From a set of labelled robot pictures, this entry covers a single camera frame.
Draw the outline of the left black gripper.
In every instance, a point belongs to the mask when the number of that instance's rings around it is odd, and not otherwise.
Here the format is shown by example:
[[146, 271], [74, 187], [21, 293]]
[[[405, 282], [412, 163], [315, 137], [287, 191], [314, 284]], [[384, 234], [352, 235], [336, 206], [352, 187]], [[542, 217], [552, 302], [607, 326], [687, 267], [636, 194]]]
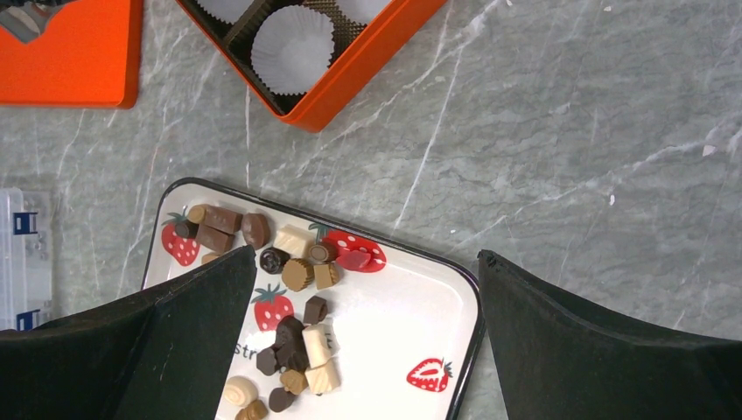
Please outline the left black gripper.
[[1, 27], [22, 44], [38, 39], [70, 0], [18, 0], [1, 2]]

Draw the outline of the brown bar chocolate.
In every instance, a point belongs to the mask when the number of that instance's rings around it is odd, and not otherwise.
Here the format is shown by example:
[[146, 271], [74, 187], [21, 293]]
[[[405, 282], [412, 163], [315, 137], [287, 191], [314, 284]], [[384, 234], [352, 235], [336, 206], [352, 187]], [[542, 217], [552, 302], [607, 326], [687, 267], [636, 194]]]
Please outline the brown bar chocolate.
[[242, 227], [242, 213], [220, 207], [205, 205], [203, 224], [223, 233], [233, 235]]

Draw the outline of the brown oval chocolate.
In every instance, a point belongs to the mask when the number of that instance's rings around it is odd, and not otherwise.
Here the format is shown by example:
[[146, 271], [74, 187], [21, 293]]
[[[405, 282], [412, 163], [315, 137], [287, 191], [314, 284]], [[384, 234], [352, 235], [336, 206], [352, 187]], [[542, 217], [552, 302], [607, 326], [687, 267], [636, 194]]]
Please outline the brown oval chocolate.
[[241, 219], [241, 233], [247, 245], [254, 249], [263, 248], [271, 237], [267, 217], [261, 213], [245, 213]]

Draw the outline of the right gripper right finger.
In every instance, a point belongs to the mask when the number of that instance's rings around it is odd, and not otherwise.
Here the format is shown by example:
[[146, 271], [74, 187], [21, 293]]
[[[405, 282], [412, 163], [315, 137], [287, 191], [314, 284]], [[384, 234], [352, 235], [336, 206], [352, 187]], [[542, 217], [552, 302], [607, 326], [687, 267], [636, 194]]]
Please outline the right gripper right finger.
[[741, 344], [632, 318], [491, 250], [480, 300], [512, 419], [738, 419]]

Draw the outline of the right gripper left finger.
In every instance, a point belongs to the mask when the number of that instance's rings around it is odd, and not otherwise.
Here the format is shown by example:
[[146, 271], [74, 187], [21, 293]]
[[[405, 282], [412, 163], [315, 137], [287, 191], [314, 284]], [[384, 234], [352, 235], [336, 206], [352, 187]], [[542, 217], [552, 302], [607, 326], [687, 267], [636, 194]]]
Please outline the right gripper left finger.
[[255, 280], [255, 251], [241, 247], [94, 309], [2, 331], [2, 418], [214, 418]]

